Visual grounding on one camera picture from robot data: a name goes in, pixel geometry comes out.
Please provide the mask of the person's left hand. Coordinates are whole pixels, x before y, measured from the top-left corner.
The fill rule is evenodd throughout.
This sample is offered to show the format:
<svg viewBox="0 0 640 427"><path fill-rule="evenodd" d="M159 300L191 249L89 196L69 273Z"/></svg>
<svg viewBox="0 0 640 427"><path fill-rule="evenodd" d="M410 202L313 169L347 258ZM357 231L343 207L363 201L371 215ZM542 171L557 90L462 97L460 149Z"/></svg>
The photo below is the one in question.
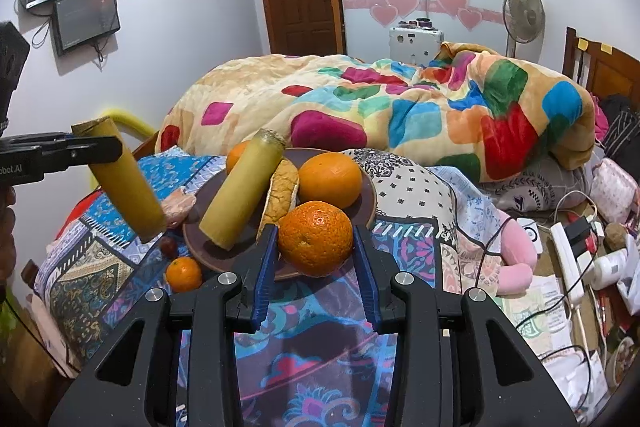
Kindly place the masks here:
<svg viewBox="0 0 640 427"><path fill-rule="evenodd" d="M0 281L9 280L16 265L14 239L16 194L12 186L1 189L0 200Z"/></svg>

